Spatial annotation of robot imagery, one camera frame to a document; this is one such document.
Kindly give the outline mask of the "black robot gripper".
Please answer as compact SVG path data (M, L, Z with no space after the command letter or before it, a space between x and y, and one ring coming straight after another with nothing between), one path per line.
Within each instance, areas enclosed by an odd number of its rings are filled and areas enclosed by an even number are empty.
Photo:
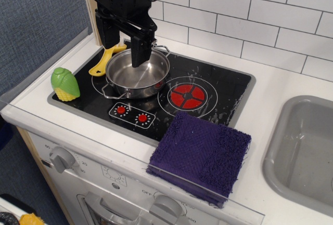
M150 59L157 25L149 16L156 0L95 0L95 18L102 45L109 49L120 41L120 32L131 37L132 67Z

